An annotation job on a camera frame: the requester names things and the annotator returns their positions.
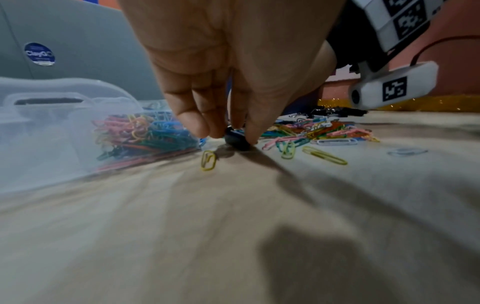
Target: colorful paper clip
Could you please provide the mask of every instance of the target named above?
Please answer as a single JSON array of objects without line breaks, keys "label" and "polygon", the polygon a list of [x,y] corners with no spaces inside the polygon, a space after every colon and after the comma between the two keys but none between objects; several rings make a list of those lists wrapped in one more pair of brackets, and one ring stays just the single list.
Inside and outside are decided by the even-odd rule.
[{"label": "colorful paper clip", "polygon": [[283,142],[283,151],[281,152],[281,157],[283,159],[292,159],[295,156],[295,143]]},{"label": "colorful paper clip", "polygon": [[201,164],[200,164],[200,168],[203,171],[213,170],[215,168],[216,163],[217,163],[217,155],[213,151],[207,150],[203,152],[203,155],[201,156]]},{"label": "colorful paper clip", "polygon": [[314,147],[303,147],[301,150],[306,154],[310,154],[310,155],[322,158],[326,161],[329,161],[337,165],[345,166],[348,164],[347,161],[345,161],[344,159],[341,159],[339,157],[336,157],[334,155],[331,155],[330,153],[316,149]]},{"label": "colorful paper clip", "polygon": [[359,143],[355,138],[318,139],[312,142],[319,146],[352,146]]}]

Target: yellow paper clip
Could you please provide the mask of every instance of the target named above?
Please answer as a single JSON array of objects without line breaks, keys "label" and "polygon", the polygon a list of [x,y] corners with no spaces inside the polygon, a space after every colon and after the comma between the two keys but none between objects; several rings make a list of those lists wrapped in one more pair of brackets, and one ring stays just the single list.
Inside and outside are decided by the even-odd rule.
[{"label": "yellow paper clip", "polygon": [[311,154],[313,156],[322,158],[326,161],[329,161],[331,163],[337,164],[337,165],[342,165],[345,166],[347,165],[347,161],[344,159],[341,159],[339,157],[336,157],[334,155],[331,155],[330,153],[326,153],[325,151],[316,149],[314,147],[303,147],[301,149],[304,153]]},{"label": "yellow paper clip", "polygon": [[295,156],[295,143],[293,141],[283,142],[281,157],[283,159],[292,159]]},{"label": "yellow paper clip", "polygon": [[203,155],[201,156],[201,164],[200,168],[203,171],[210,171],[215,168],[215,164],[217,163],[217,155],[213,151],[204,151]]}]

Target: gray object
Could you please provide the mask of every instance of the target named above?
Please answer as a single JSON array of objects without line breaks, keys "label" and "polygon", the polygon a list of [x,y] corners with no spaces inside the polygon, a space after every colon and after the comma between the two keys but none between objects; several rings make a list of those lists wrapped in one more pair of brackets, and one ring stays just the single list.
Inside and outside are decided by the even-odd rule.
[{"label": "gray object", "polygon": [[[0,0],[0,76],[88,78],[117,85],[137,100],[163,95],[148,58],[123,14],[78,0]],[[49,67],[25,54],[29,43],[48,47]]]}]

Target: plastic container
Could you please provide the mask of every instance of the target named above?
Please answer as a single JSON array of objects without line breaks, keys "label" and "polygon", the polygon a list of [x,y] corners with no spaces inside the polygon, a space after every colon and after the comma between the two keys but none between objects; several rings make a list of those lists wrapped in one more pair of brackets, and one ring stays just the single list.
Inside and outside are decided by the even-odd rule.
[{"label": "plastic container", "polygon": [[0,78],[0,194],[48,186],[198,148],[198,140],[176,124],[176,132],[189,138],[188,145],[171,151],[149,149],[149,153],[141,155],[124,153],[121,159],[99,158],[106,147],[98,144],[98,126],[92,121],[113,115],[148,116],[154,112],[144,110],[126,91],[102,81]]}]

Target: small black object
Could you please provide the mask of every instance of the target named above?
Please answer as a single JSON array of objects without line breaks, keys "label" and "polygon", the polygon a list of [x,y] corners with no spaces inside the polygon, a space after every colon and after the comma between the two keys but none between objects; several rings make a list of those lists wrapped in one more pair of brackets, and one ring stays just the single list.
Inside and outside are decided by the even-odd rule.
[{"label": "small black object", "polygon": [[248,151],[251,147],[245,136],[237,133],[232,127],[225,130],[225,142],[240,151]]}]

